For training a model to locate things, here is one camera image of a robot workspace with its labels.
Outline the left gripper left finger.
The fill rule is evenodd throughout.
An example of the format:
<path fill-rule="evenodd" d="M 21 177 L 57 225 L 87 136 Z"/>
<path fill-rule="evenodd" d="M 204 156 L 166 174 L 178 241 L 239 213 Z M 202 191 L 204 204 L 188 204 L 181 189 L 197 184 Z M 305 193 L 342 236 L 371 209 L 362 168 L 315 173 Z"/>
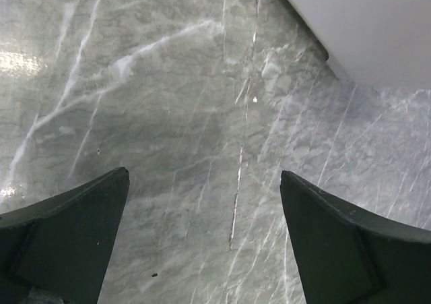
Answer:
<path fill-rule="evenodd" d="M 32 288 L 67 303 L 97 303 L 129 192 L 116 168 L 59 195 L 1 215 L 1 302 Z"/>

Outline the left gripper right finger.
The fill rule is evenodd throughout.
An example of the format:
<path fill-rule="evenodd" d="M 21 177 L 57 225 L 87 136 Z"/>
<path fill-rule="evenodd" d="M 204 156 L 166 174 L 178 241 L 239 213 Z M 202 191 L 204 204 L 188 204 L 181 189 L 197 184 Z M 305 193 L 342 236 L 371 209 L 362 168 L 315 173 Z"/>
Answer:
<path fill-rule="evenodd" d="M 430 231 L 283 171 L 281 201 L 307 303 L 429 303 Z"/>

